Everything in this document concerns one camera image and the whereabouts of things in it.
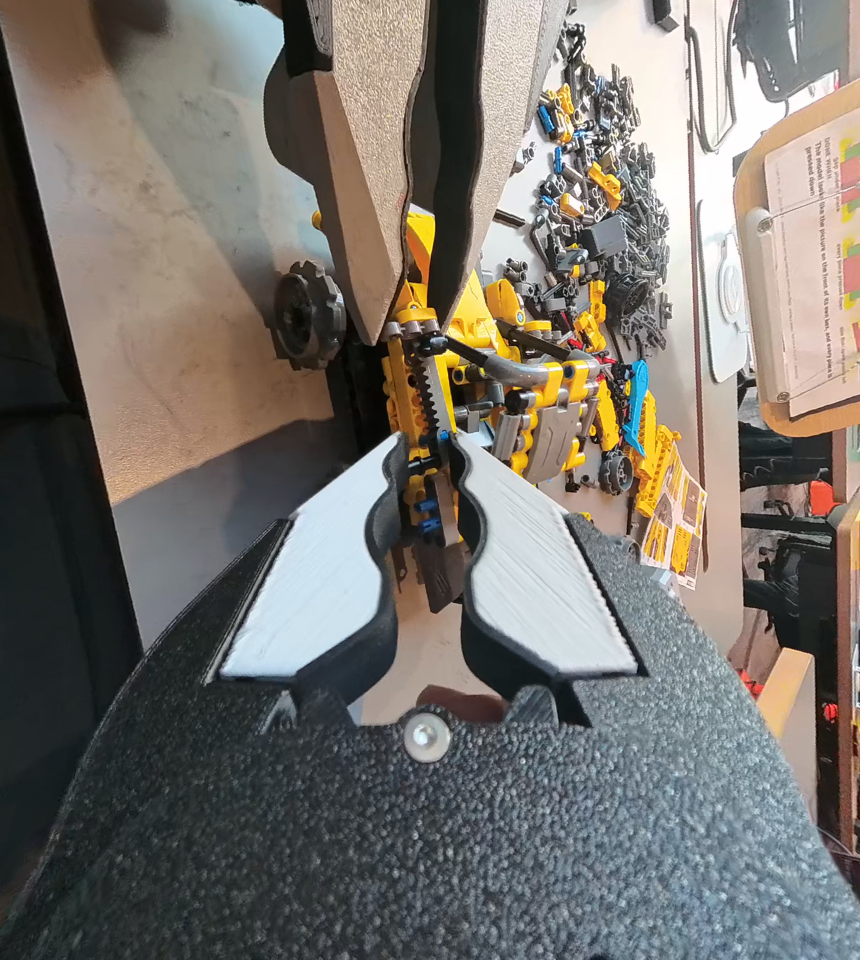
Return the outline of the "yellow toy vehicle model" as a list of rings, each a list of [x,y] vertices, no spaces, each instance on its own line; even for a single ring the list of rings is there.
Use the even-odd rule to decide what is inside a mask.
[[[469,549],[458,526],[459,494],[444,464],[456,430],[536,486],[562,477],[568,492],[593,482],[587,450],[602,440],[605,342],[590,332],[604,315],[604,284],[589,285],[590,311],[574,312],[586,255],[548,237],[541,252],[569,254],[543,280],[507,258],[495,278],[473,270],[446,331],[428,304],[436,224],[411,212],[409,270],[376,346],[351,333],[340,289],[316,261],[281,277],[268,322],[278,354],[295,370],[338,361],[358,439],[373,446],[384,427],[410,445],[401,495],[403,546],[391,550],[398,582],[415,561],[429,609],[460,600]]]

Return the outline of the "wooden board with printed sheet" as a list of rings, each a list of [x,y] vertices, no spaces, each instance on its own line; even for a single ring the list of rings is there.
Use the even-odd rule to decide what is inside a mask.
[[[734,203],[766,424],[859,425],[860,78],[766,131]]]

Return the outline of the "grey desk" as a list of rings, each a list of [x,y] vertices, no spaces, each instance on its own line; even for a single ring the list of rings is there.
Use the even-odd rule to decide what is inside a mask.
[[[708,491],[690,615],[728,653],[743,628],[732,379],[715,384],[693,296],[687,44],[645,2],[580,2],[598,70],[633,79],[671,230],[675,313],[652,357],[661,421]],[[235,2],[0,2],[0,21],[144,647],[348,457],[325,374],[278,361],[276,274],[329,265],[313,191],[270,154],[263,89],[282,42]],[[424,684],[482,690],[459,611],[397,594],[400,647],[364,722]]]

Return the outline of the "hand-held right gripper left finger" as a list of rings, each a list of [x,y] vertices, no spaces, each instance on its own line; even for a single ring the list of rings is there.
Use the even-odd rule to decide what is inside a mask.
[[[291,514],[227,635],[220,679],[352,704],[386,675],[398,637],[387,556],[408,466],[397,432]]]

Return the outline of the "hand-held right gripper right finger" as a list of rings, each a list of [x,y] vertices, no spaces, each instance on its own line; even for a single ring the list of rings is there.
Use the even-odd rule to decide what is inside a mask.
[[[634,677],[639,659],[569,515],[468,434],[450,465],[470,552],[460,644],[472,673],[506,700],[525,687]]]

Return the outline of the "blue curved building piece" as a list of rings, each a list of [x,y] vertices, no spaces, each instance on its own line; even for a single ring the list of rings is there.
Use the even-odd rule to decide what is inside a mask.
[[[639,439],[644,401],[650,386],[650,370],[646,359],[640,359],[625,366],[624,386],[627,406],[621,426],[621,438],[636,453],[645,455],[645,448]]]

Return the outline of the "pile of building pieces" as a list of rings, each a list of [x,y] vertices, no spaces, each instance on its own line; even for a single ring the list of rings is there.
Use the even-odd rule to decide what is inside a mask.
[[[665,289],[669,212],[653,185],[655,156],[635,138],[641,118],[632,79],[615,64],[607,75],[596,71],[587,39],[583,24],[564,20],[556,44],[561,82],[540,92],[533,114],[553,147],[528,222],[544,277],[529,281],[526,264],[516,260],[505,266],[505,280],[528,311],[516,321],[523,334],[510,334],[509,343],[528,361],[561,363],[578,352],[597,361],[590,412],[550,476],[562,474],[575,493],[593,484],[581,463],[587,445],[600,450],[600,467],[605,451],[622,450],[633,463],[635,480],[624,495],[636,513],[640,477],[678,440],[658,423],[650,387],[639,434],[645,455],[621,438],[625,366],[665,349],[673,318]],[[600,489],[599,477],[595,485]]]

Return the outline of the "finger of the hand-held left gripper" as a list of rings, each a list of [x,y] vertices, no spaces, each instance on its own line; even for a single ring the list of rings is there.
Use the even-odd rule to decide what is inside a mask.
[[[282,2],[264,9],[283,29]],[[410,128],[429,2],[332,2],[332,71],[290,78],[283,31],[264,123],[274,158],[315,191],[337,284],[361,340],[373,346],[408,269]]]
[[[549,72],[566,1],[429,4],[410,132],[412,203],[435,216],[428,304],[456,315]]]

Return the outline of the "printed instruction booklet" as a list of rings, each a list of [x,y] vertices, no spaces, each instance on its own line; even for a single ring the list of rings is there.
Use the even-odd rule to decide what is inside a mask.
[[[652,472],[639,479],[635,511],[643,519],[643,566],[668,570],[679,587],[694,591],[701,569],[707,493],[689,473],[675,438],[663,446]]]

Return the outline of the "white plastic tray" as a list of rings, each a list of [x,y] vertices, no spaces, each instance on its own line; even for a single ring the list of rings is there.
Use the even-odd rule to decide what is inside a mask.
[[[697,202],[700,315],[710,375],[722,385],[752,361],[748,302],[739,238],[733,219],[709,198]]]

